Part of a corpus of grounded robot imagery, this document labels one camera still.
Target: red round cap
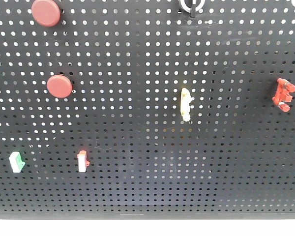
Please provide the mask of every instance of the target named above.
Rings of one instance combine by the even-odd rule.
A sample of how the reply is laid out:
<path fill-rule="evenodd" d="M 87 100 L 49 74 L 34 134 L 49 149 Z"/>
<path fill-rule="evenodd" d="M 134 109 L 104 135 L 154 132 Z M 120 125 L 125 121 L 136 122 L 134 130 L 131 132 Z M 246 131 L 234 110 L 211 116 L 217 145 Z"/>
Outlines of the red round cap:
<path fill-rule="evenodd" d="M 60 20 L 60 9 L 53 0 L 35 0 L 31 6 L 34 19 L 42 26 L 55 26 Z"/>
<path fill-rule="evenodd" d="M 65 98 L 69 96 L 73 90 L 71 81 L 63 75 L 54 75 L 47 82 L 47 89 L 52 96 L 57 98 Z"/>

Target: pegboard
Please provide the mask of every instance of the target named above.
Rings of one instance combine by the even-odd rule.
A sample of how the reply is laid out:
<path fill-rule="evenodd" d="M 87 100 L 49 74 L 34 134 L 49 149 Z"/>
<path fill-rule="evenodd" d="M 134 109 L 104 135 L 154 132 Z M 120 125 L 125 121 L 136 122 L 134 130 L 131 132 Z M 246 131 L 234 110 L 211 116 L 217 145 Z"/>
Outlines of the pegboard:
<path fill-rule="evenodd" d="M 295 218 L 295 97 L 271 100 L 295 84 L 290 1 L 57 0 L 51 28 L 32 2 L 0 0 L 0 218 Z"/>

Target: red knob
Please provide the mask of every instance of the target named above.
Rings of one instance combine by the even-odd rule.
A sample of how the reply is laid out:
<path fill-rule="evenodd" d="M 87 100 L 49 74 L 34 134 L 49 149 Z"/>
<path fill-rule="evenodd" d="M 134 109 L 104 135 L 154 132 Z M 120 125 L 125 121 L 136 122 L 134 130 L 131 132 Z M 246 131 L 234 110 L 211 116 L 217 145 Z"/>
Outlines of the red knob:
<path fill-rule="evenodd" d="M 54 75 L 47 82 L 47 89 L 52 96 L 65 98 L 72 93 L 71 81 L 63 75 Z"/>
<path fill-rule="evenodd" d="M 60 9 L 53 0 L 35 0 L 31 6 L 34 19 L 42 26 L 55 26 L 60 20 Z"/>
<path fill-rule="evenodd" d="M 286 84 L 286 90 L 288 92 L 295 92 L 295 85 L 291 84 L 291 83 L 287 83 Z"/>
<path fill-rule="evenodd" d="M 288 112 L 290 110 L 290 106 L 287 105 L 286 103 L 282 103 L 279 105 L 279 108 L 283 111 L 283 112 Z"/>

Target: red plastic part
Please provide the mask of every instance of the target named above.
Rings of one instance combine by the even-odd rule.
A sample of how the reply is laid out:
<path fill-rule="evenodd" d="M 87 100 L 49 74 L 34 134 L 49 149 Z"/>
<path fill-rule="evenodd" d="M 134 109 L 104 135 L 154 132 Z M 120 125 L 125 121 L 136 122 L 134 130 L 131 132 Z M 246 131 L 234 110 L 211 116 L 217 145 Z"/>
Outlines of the red plastic part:
<path fill-rule="evenodd" d="M 80 155 L 81 155 L 81 156 L 85 156 L 85 157 L 87 158 L 87 152 L 84 151 L 84 150 L 81 150 L 81 151 L 79 152 L 79 154 L 77 155 L 77 158 L 78 158 L 78 159 L 79 159 Z M 89 161 L 86 161 L 85 164 L 86 164 L 86 166 L 89 166 Z"/>
<path fill-rule="evenodd" d="M 53 0 L 35 0 L 31 6 L 34 19 L 42 26 L 55 26 L 60 20 L 60 9 Z"/>
<path fill-rule="evenodd" d="M 65 98 L 72 93 L 71 81 L 63 75 L 54 75 L 47 82 L 47 89 L 52 96 Z"/>
<path fill-rule="evenodd" d="M 293 96 L 291 96 L 289 93 L 295 92 L 295 85 L 282 78 L 277 79 L 277 83 L 278 86 L 276 93 L 272 100 L 274 104 L 278 106 L 283 112 L 288 112 L 290 107 L 286 104 L 286 102 L 292 101 Z"/>

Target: yellow plastic clip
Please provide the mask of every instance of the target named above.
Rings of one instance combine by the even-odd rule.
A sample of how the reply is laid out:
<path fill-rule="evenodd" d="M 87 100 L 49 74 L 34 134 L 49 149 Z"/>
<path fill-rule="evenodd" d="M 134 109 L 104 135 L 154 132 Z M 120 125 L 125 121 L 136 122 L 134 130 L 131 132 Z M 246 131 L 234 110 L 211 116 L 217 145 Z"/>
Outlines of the yellow plastic clip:
<path fill-rule="evenodd" d="M 188 89 L 183 88 L 181 90 L 180 97 L 180 113 L 184 122 L 190 121 L 190 106 L 189 103 L 192 101 L 192 97 Z"/>

